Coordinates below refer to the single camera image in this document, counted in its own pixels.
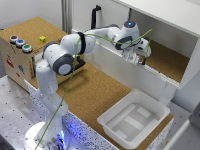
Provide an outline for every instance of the green wire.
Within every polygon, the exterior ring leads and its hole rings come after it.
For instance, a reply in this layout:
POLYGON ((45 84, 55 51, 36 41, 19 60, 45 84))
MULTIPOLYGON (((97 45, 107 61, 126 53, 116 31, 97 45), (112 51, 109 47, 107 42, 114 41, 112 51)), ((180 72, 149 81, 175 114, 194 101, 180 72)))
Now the green wire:
POLYGON ((77 49, 78 49, 78 44, 79 44, 79 42, 80 42, 80 39, 81 39, 81 38, 79 38, 79 40, 77 41, 77 44, 76 44, 75 61, 73 62, 73 71, 72 71, 72 74, 71 74, 69 83, 68 83, 68 85, 67 85, 67 88, 66 88, 66 90, 65 90, 65 93, 64 93, 64 95, 63 95, 62 101, 60 102, 58 108, 56 109, 56 112, 54 113, 54 115, 53 115, 53 117, 51 118, 49 124, 47 125, 47 127, 46 127, 46 129, 45 129, 45 131, 44 131, 44 133, 43 133, 43 135, 42 135, 42 137, 41 137, 39 143, 37 144, 35 150, 36 150, 36 149, 38 148, 38 146, 40 145, 40 143, 41 143, 41 141, 42 141, 42 139, 43 139, 43 137, 44 137, 44 135, 45 135, 47 129, 49 128, 49 126, 50 126, 51 122, 53 121, 55 115, 57 114, 58 110, 59 110, 60 107, 62 106, 62 103, 63 103, 63 101, 64 101, 64 99, 65 99, 65 96, 66 96, 66 94, 67 94, 67 91, 68 91, 68 89, 69 89, 69 86, 70 86, 70 84, 71 84, 71 82, 72 82, 72 79, 73 79, 73 76, 74 76, 74 70, 75 70, 75 62, 76 62, 76 59, 77 59, 77 49))
MULTIPOLYGON (((150 29, 150 30, 147 31, 145 34, 143 34, 142 36, 140 36, 138 39, 136 39, 136 40, 134 40, 134 41, 131 41, 131 42, 127 42, 127 43, 114 42, 114 41, 112 41, 112 40, 110 40, 110 39, 107 39, 107 38, 105 38, 105 37, 102 37, 102 36, 99 36, 99 35, 96 35, 96 34, 86 34, 86 36, 89 36, 89 35, 96 36, 96 37, 102 38, 102 39, 104 39, 104 40, 107 40, 107 41, 109 41, 109 42, 116 43, 116 44, 131 44, 131 43, 134 43, 134 42, 140 40, 141 38, 143 38, 144 36, 146 36, 146 35, 147 35, 148 33, 150 33, 151 31, 153 31, 153 30, 150 29)), ((36 150, 36 149, 38 148, 38 146, 40 145, 40 143, 41 143, 41 141, 42 141, 42 139, 43 139, 43 137, 44 137, 44 135, 45 135, 47 129, 49 128, 49 126, 50 126, 51 122, 53 121, 55 115, 57 114, 58 110, 59 110, 60 107, 62 106, 62 103, 63 103, 63 101, 64 101, 64 99, 65 99, 65 96, 66 96, 66 94, 67 94, 67 91, 68 91, 68 89, 69 89, 69 86, 70 86, 70 84, 71 84, 71 82, 72 82, 72 79, 73 79, 73 76, 74 76, 74 70, 75 70, 75 62, 76 62, 76 59, 77 59, 77 49, 78 49, 78 44, 79 44, 79 42, 80 42, 80 39, 81 39, 81 38, 79 38, 79 40, 77 41, 77 44, 76 44, 75 61, 73 62, 73 71, 72 71, 72 74, 71 74, 69 83, 67 84, 67 88, 66 88, 65 93, 64 93, 64 95, 63 95, 62 101, 60 102, 58 108, 56 109, 56 112, 54 113, 54 115, 53 115, 53 117, 51 118, 49 124, 47 125, 47 127, 46 127, 46 129, 45 129, 45 131, 44 131, 44 133, 43 133, 43 135, 42 135, 42 137, 41 137, 39 143, 37 144, 35 150, 36 150)), ((149 44, 150 44, 150 40, 149 40, 149 43, 148 43, 148 48, 147 48, 146 56, 147 56, 147 53, 148 53, 149 44)))

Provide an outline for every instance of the cork board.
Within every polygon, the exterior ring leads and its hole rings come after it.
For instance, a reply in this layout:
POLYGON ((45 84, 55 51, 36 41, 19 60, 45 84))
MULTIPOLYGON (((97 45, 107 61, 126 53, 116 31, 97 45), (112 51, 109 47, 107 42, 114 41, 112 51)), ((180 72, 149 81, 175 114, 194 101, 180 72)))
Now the cork board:
MULTIPOLYGON (((38 88, 36 78, 29 82, 38 88)), ((66 80, 59 84, 57 93, 61 97, 68 82, 69 80, 66 80)), ((87 63, 85 68, 74 76, 65 101, 72 113, 120 150, 124 150, 105 134, 97 118, 130 92, 131 89, 87 63)), ((146 149, 172 119, 172 115, 167 116, 136 150, 146 149)))
POLYGON ((48 42, 57 41, 67 33, 42 18, 36 17, 0 31, 0 36, 8 43, 10 43, 10 36, 12 35, 17 35, 19 39, 25 40, 26 44, 32 46, 33 51, 37 51, 48 42), (41 36, 46 37, 45 43, 39 41, 41 36))
POLYGON ((190 59, 155 41, 150 46, 146 64, 180 83, 190 59))

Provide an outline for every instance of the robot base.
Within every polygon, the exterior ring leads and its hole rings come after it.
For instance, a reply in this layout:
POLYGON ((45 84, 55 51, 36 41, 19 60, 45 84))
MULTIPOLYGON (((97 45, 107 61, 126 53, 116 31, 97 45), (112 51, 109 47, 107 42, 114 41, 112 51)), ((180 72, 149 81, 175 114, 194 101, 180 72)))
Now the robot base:
MULTIPOLYGON (((35 150, 37 143, 35 142, 34 138, 39 132, 39 130, 42 128, 44 125, 44 122, 40 122, 32 126, 25 134, 24 138, 24 149, 25 150, 35 150)), ((65 143, 65 145, 68 145, 70 142, 70 139, 65 140, 68 143, 65 143)), ((44 148, 41 148, 38 146, 37 150, 49 150, 49 148, 46 146, 44 148)))

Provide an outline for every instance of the empty white tray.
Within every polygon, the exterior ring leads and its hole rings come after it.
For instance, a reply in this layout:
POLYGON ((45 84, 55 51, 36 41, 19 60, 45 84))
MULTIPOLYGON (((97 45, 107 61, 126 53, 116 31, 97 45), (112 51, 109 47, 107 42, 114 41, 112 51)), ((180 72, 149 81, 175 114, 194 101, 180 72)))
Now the empty white tray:
POLYGON ((170 113, 169 108, 140 90, 133 90, 97 121, 126 149, 135 149, 170 113))

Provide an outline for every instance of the white robotic arm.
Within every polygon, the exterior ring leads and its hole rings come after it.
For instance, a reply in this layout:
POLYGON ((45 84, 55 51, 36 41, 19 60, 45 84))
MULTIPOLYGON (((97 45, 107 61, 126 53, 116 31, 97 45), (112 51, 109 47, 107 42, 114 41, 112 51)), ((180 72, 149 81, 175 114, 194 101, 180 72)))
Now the white robotic arm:
MULTIPOLYGON (((124 23, 121 30, 117 25, 110 25, 104 28, 86 31, 85 40, 81 40, 78 43, 77 54, 89 53, 94 50, 96 39, 99 38, 98 36, 94 36, 94 34, 117 42, 113 43, 113 46, 117 50, 124 50, 130 46, 134 46, 137 54, 145 56, 147 53, 148 41, 141 38, 138 41, 132 42, 140 37, 139 29, 135 22, 127 21, 124 23)), ((59 75, 67 75, 72 71, 74 61, 73 55, 76 53, 76 45, 79 38, 79 34, 71 34, 64 36, 60 44, 55 42, 48 43, 44 48, 43 60, 36 66, 36 78, 39 86, 38 99, 48 109, 45 124, 35 137, 35 141, 37 142, 42 138, 44 131, 62 100, 56 93, 58 89, 56 73, 59 75)), ((40 147, 48 148, 48 143, 55 141, 53 139, 56 139, 57 135, 63 130, 61 123, 62 116, 67 113, 68 106, 66 103, 63 103, 46 130, 40 147)))

